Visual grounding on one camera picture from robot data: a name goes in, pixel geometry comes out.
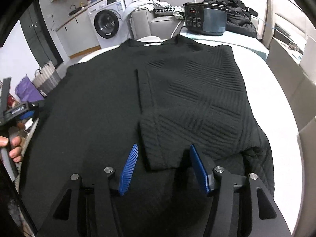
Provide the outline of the person's left hand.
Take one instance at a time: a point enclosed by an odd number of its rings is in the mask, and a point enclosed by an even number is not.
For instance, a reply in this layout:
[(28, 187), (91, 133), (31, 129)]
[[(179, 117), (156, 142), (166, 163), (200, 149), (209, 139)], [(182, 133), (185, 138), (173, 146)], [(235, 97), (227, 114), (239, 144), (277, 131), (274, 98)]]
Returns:
[[(0, 139), (1, 147), (6, 147), (8, 145), (9, 139), (3, 136), (1, 136)], [(21, 154), (22, 148), (20, 146), (21, 143), (22, 139), (20, 136), (14, 137), (11, 141), (11, 146), (13, 149), (8, 154), (15, 163), (20, 163), (23, 160), (23, 156)]]

